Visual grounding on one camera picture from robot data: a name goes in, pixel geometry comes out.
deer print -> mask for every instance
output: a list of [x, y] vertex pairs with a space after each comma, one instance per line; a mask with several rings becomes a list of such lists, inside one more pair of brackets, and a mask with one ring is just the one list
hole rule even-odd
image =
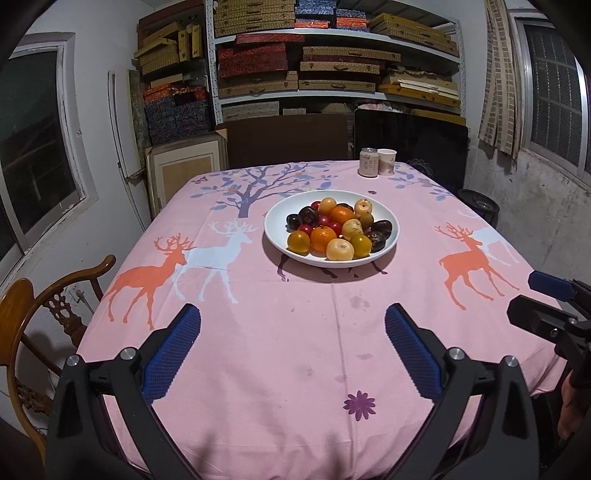
[[[471, 215], [467, 215], [465, 213], [462, 213], [461, 210], [457, 211], [460, 215], [464, 216], [464, 217], [468, 217], [468, 218], [480, 218], [480, 216], [477, 213], [473, 213]], [[513, 259], [513, 262], [515, 263], [519, 263], [519, 260], [517, 260], [514, 256], [513, 253], [511, 253], [511, 244], [505, 240], [503, 238], [503, 236], [497, 232], [493, 227], [491, 227], [490, 225], [487, 225], [486, 227], [480, 228], [478, 230], [476, 230], [471, 237], [474, 240], [479, 241], [482, 245], [480, 245], [478, 248], [480, 248], [480, 250], [482, 250], [484, 252], [484, 254], [492, 259], [492, 260], [496, 260], [497, 262], [502, 263], [503, 265], [507, 265], [508, 267], [511, 265], [505, 261], [502, 261], [500, 258], [495, 257], [489, 250], [489, 247], [492, 244], [495, 244], [497, 242], [500, 242], [501, 245], [503, 247], [505, 247], [505, 251], [509, 254], [509, 256]]]
[[216, 227], [216, 222], [209, 225], [214, 232], [219, 233], [225, 237], [228, 237], [228, 243], [223, 247], [208, 247], [208, 248], [194, 248], [190, 252], [185, 254], [186, 261], [179, 263], [176, 267], [174, 276], [174, 289], [181, 300], [185, 297], [178, 289], [178, 278], [183, 275], [187, 270], [191, 268], [208, 268], [209, 275], [203, 283], [201, 292], [199, 292], [199, 301], [205, 301], [203, 294], [205, 288], [213, 280], [216, 274], [219, 274], [222, 278], [223, 284], [226, 286], [226, 292], [228, 299], [232, 303], [238, 303], [237, 299], [232, 295], [230, 289], [230, 278], [228, 277], [228, 265], [234, 262], [242, 249], [242, 244], [251, 244], [252, 240], [248, 238], [246, 233], [254, 232], [256, 228], [252, 228], [244, 222], [242, 225], [238, 225], [237, 220], [226, 223], [225, 230], [220, 231]]
[[462, 277], [462, 280], [466, 284], [466, 287], [471, 288], [481, 297], [484, 297], [487, 300], [494, 300], [491, 296], [482, 293], [481, 291], [478, 291], [474, 287], [474, 285], [472, 285], [472, 282], [470, 282], [469, 273], [471, 271], [476, 271], [480, 269], [484, 270], [493, 288], [501, 297], [504, 297], [505, 295], [497, 288], [497, 286], [492, 280], [491, 274], [494, 274], [497, 277], [499, 277], [511, 288], [519, 290], [516, 286], [506, 281], [506, 279], [504, 279], [499, 272], [497, 272], [494, 268], [490, 266], [488, 262], [488, 257], [479, 248], [482, 245], [482, 242], [479, 242], [478, 240], [475, 240], [471, 237], [471, 235], [474, 232], [468, 231], [467, 229], [461, 228], [459, 226], [456, 228], [450, 223], [446, 224], [446, 228], [449, 233], [445, 233], [440, 226], [436, 227], [435, 230], [440, 233], [443, 233], [443, 235], [446, 235], [450, 238], [459, 240], [460, 242], [464, 242], [466, 246], [470, 249], [467, 252], [448, 255], [446, 257], [443, 257], [439, 261], [439, 264], [447, 270], [447, 273], [449, 275], [444, 283], [449, 291], [449, 295], [452, 298], [453, 303], [455, 303], [462, 310], [466, 310], [466, 307], [462, 305], [459, 301], [457, 301], [456, 296], [453, 294], [453, 283], [458, 279], [458, 277]]
[[161, 252], [164, 252], [166, 259], [161, 266], [147, 265], [142, 267], [134, 267], [120, 274], [111, 289], [105, 294], [105, 297], [111, 295], [109, 299], [109, 320], [114, 322], [113, 313], [111, 312], [111, 304], [117, 294], [125, 287], [130, 288], [141, 288], [139, 293], [129, 304], [129, 308], [123, 316], [123, 323], [127, 323], [127, 317], [129, 312], [135, 305], [135, 303], [144, 295], [147, 298], [148, 306], [148, 327], [150, 330], [154, 330], [152, 324], [152, 305], [154, 304], [154, 293], [158, 287], [164, 285], [168, 278], [174, 273], [174, 269], [177, 265], [184, 265], [187, 263], [184, 253], [188, 250], [193, 249], [193, 243], [186, 238], [181, 242], [181, 234], [178, 233], [166, 240], [166, 247], [160, 246], [161, 238], [154, 241], [154, 246]]

table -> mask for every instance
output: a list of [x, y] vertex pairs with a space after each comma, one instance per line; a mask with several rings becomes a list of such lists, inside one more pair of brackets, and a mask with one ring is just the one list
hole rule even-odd
[[[201, 334], [153, 406], [206, 478], [360, 478], [393, 465], [432, 406], [384, 332], [395, 302], [447, 347], [483, 361], [515, 355], [532, 394], [552, 390], [563, 370], [551, 344], [509, 324], [517, 294], [556, 302], [528, 288], [532, 268], [503, 237], [408, 165], [375, 179], [357, 166], [196, 177], [138, 241], [93, 317], [79, 349], [86, 361], [140, 346], [185, 302], [200, 309]], [[395, 251], [352, 270], [282, 257], [264, 236], [266, 212], [331, 188], [387, 205], [401, 227]], [[129, 461], [145, 467], [114, 401], [108, 408]], [[472, 401], [456, 439], [475, 411]]]

concrete wall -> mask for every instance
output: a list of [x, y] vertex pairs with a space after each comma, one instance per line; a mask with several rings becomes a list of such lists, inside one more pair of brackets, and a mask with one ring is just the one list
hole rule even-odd
[[[119, 176], [107, 82], [108, 71], [125, 72], [132, 67], [132, 54], [137, 49], [137, 22], [152, 12], [153, 7], [139, 0], [58, 0], [29, 30], [28, 33], [74, 32], [76, 35], [77, 108], [97, 198], [86, 200], [85, 205], [70, 212], [67, 219], [55, 226], [27, 254], [26, 261], [5, 284], [28, 277], [34, 284], [35, 293], [40, 293], [61, 276], [94, 266], [108, 254], [115, 254], [117, 265], [100, 282], [106, 288], [142, 234]], [[118, 109], [125, 155], [131, 155], [135, 148], [128, 110], [129, 106]], [[82, 289], [91, 306], [96, 307], [90, 285], [83, 284]], [[85, 322], [92, 316], [82, 304], [75, 305], [74, 311]], [[59, 365], [74, 350], [61, 326], [45, 311], [33, 318], [27, 334]], [[39, 365], [32, 364], [31, 355], [27, 355], [25, 349], [21, 350], [24, 353], [19, 357], [17, 367], [20, 379], [51, 391], [48, 378], [36, 376], [41, 371]], [[10, 401], [2, 394], [6, 392], [5, 375], [0, 372], [0, 417], [19, 428]]]
[[[525, 0], [506, 4], [533, 8]], [[469, 158], [465, 186], [499, 204], [497, 230], [532, 267], [591, 283], [589, 186], [528, 150], [522, 149], [513, 163], [482, 143]]]

tangerine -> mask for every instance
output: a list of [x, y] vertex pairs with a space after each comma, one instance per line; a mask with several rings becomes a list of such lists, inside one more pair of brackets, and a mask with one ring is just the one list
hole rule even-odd
[[320, 253], [326, 252], [326, 245], [337, 238], [335, 231], [328, 226], [318, 226], [310, 234], [310, 245], [313, 250]]
[[347, 207], [336, 206], [330, 212], [330, 220], [332, 220], [333, 222], [340, 223], [341, 225], [343, 225], [347, 220], [351, 220], [352, 218], [355, 218], [355, 214]]

chair backrest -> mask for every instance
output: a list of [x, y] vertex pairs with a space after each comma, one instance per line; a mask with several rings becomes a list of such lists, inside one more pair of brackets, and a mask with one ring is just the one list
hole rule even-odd
[[17, 352], [20, 343], [56, 375], [61, 375], [59, 368], [44, 353], [42, 353], [29, 337], [24, 333], [35, 312], [41, 307], [49, 309], [53, 317], [64, 327], [64, 332], [70, 336], [72, 345], [78, 347], [86, 326], [82, 319], [72, 312], [72, 307], [66, 301], [64, 290], [67, 286], [81, 281], [90, 281], [96, 297], [101, 300], [103, 292], [100, 289], [98, 277], [108, 272], [115, 265], [115, 257], [108, 255], [99, 265], [86, 270], [80, 270], [57, 280], [35, 298], [33, 285], [27, 278], [17, 280], [0, 300], [0, 366], [7, 368], [8, 393], [18, 421], [33, 440], [43, 462], [45, 462], [46, 437], [31, 423], [25, 408], [36, 413], [49, 416], [52, 399], [45, 394], [20, 382], [16, 376]]

